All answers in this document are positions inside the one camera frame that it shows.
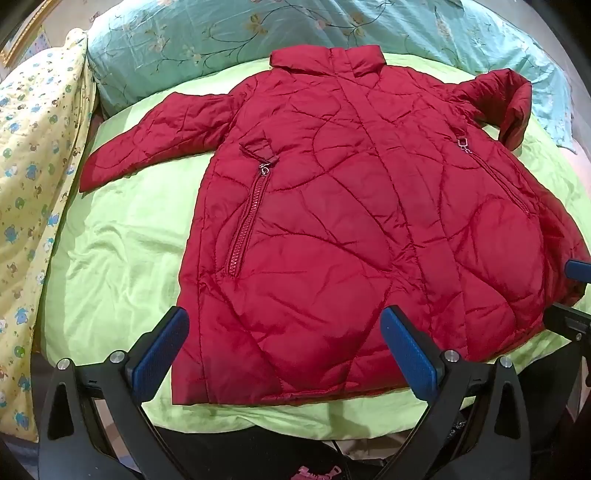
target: green bed sheet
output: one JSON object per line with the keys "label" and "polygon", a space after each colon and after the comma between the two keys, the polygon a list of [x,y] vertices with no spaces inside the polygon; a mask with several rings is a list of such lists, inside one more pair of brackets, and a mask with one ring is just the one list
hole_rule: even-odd
{"label": "green bed sheet", "polygon": [[[385,57],[388,64],[410,66],[444,82],[472,78],[419,57]],[[102,124],[88,150],[131,128],[172,91],[226,93],[244,78],[266,69],[268,59],[255,60],[152,95]],[[487,130],[496,136],[494,128]],[[591,202],[535,119],[516,154],[563,202],[589,244]],[[89,364],[103,361],[113,350],[129,349],[176,303],[177,276],[197,191],[211,156],[196,155],[152,166],[71,199],[56,239],[40,311],[41,343],[52,363],[68,356],[79,365]],[[586,312],[591,312],[589,297],[585,295],[579,303]],[[523,369],[562,345],[562,337],[543,332],[511,357],[517,368]],[[404,389],[297,407],[175,406],[169,373],[144,409],[155,425],[181,432],[226,432],[259,425],[300,437],[353,439],[410,428],[425,404]]]}

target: gold frame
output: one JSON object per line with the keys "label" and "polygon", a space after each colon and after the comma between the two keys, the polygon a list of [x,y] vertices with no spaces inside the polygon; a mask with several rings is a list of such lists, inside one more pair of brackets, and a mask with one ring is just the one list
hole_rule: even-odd
{"label": "gold frame", "polygon": [[45,0],[40,7],[37,8],[35,15],[29,20],[25,28],[18,34],[10,50],[6,53],[0,50],[0,62],[5,68],[14,67],[14,63],[21,57],[24,51],[29,46],[28,43],[37,35],[41,23],[49,16],[53,9],[59,4],[61,0]]}

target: jacket collar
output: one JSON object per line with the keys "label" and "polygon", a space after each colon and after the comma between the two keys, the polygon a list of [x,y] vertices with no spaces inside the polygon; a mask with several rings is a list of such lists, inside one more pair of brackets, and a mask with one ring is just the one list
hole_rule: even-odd
{"label": "jacket collar", "polygon": [[334,75],[353,71],[356,77],[379,72],[386,60],[378,45],[363,47],[326,48],[314,45],[298,45],[275,50],[271,54],[271,66],[304,73]]}

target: zipper pull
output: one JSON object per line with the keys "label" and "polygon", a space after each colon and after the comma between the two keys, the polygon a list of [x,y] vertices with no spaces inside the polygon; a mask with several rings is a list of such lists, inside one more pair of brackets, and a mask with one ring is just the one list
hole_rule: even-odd
{"label": "zipper pull", "polygon": [[468,148],[468,139],[461,137],[457,139],[457,145],[466,153],[472,153],[472,150]]}
{"label": "zipper pull", "polygon": [[273,164],[272,163],[261,163],[259,165],[259,168],[261,169],[261,175],[263,177],[266,177],[267,175],[269,175],[269,172],[271,171],[271,169],[269,167],[271,167]]}

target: metal screw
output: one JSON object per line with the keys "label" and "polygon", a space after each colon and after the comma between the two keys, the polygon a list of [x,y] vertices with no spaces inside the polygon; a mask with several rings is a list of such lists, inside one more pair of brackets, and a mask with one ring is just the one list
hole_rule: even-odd
{"label": "metal screw", "polygon": [[111,361],[112,364],[120,364],[124,358],[125,358],[125,352],[122,352],[121,350],[117,350],[116,352],[113,352],[111,354],[111,356],[109,357],[109,360]]}
{"label": "metal screw", "polygon": [[511,368],[513,366],[513,362],[508,356],[502,356],[500,362],[505,368]]}
{"label": "metal screw", "polygon": [[453,364],[460,359],[460,354],[457,353],[455,350],[446,350],[443,356],[445,357],[445,360]]}
{"label": "metal screw", "polygon": [[66,368],[68,368],[70,366],[70,359],[69,358],[62,358],[58,363],[57,363],[57,369],[58,370],[65,370]]}

